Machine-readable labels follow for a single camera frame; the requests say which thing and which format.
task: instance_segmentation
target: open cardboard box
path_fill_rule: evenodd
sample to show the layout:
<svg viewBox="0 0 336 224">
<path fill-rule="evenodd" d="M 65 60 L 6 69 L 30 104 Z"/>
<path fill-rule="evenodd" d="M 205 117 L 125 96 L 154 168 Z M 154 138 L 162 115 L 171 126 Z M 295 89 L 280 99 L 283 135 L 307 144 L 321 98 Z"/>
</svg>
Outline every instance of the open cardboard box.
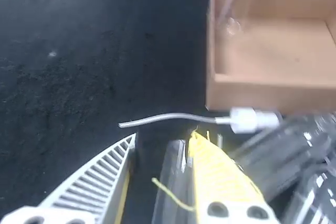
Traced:
<svg viewBox="0 0 336 224">
<path fill-rule="evenodd" d="M 233 34 L 218 25 L 224 2 L 209 2 L 209 110 L 336 110 L 336 0 L 234 0 Z"/>
</svg>

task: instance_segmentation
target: clear plastic part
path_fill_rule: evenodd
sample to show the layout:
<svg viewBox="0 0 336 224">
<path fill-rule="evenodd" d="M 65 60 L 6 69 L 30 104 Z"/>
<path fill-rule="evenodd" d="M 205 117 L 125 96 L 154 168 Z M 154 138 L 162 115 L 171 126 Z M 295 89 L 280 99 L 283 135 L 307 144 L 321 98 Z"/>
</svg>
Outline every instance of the clear plastic part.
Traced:
<svg viewBox="0 0 336 224">
<path fill-rule="evenodd" d="M 335 114 L 298 116 L 252 137 L 230 157 L 269 201 L 291 186 L 304 168 L 323 161 L 335 140 Z"/>
<path fill-rule="evenodd" d="M 284 213 L 283 224 L 336 223 L 336 171 L 320 165 L 308 169 Z"/>
<path fill-rule="evenodd" d="M 244 18 L 247 17 L 249 5 L 252 0 L 244 0 L 243 6 L 235 8 L 235 0 L 224 0 L 218 17 L 217 27 L 223 29 L 225 27 L 226 35 L 235 35 L 243 30 Z"/>
<path fill-rule="evenodd" d="M 191 173 L 186 164 L 185 148 L 185 140 L 168 143 L 160 182 L 179 200 L 192 205 L 189 198 L 192 193 Z M 157 191 L 152 224 L 188 223 L 191 218 L 190 213 L 179 207 L 164 191 Z"/>
</svg>

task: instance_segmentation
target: black surface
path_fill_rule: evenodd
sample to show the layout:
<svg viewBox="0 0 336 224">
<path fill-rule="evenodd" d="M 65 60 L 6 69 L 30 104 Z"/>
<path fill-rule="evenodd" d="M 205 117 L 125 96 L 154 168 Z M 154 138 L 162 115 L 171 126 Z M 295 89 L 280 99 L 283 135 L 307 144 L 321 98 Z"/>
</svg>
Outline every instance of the black surface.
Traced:
<svg viewBox="0 0 336 224">
<path fill-rule="evenodd" d="M 0 216 L 36 205 L 133 132 L 117 123 L 202 113 L 207 0 L 0 0 Z M 144 128 L 124 223 L 149 223 L 165 143 Z"/>
</svg>

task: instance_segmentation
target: white plastic piece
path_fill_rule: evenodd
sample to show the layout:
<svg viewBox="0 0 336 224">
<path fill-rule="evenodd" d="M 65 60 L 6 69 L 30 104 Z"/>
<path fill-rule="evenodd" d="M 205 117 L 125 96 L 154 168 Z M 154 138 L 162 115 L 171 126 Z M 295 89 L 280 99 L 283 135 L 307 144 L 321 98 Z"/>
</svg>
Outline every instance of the white plastic piece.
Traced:
<svg viewBox="0 0 336 224">
<path fill-rule="evenodd" d="M 244 202 L 244 201 L 217 201 L 226 208 L 228 215 L 226 217 L 216 216 L 209 213 L 212 202 L 199 202 L 201 212 L 198 213 L 199 223 L 211 224 L 280 224 L 273 210 L 265 202 Z M 249 209 L 258 208 L 265 213 L 265 218 L 253 218 L 249 216 Z"/>
<path fill-rule="evenodd" d="M 21 207 L 2 219 L 1 224 L 95 224 L 94 215 L 86 211 L 62 208 Z"/>
<path fill-rule="evenodd" d="M 262 129 L 276 128 L 282 119 L 279 113 L 253 108 L 232 108 L 230 118 L 234 133 L 255 133 Z"/>
<path fill-rule="evenodd" d="M 39 207 L 83 210 L 94 215 L 95 224 L 114 223 L 136 136 L 125 137 L 99 153 L 58 186 Z"/>
<path fill-rule="evenodd" d="M 221 134 L 217 134 L 217 146 L 223 149 L 223 136 Z"/>
</svg>

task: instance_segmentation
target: white connector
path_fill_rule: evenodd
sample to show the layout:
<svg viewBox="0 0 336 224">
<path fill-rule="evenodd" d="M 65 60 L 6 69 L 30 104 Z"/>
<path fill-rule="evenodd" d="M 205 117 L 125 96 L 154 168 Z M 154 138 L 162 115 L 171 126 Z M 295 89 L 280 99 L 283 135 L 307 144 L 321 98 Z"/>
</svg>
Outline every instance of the white connector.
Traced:
<svg viewBox="0 0 336 224">
<path fill-rule="evenodd" d="M 253 108 L 232 108 L 230 119 L 234 133 L 255 133 L 262 129 L 276 128 L 282 121 L 280 113 Z"/>
</svg>

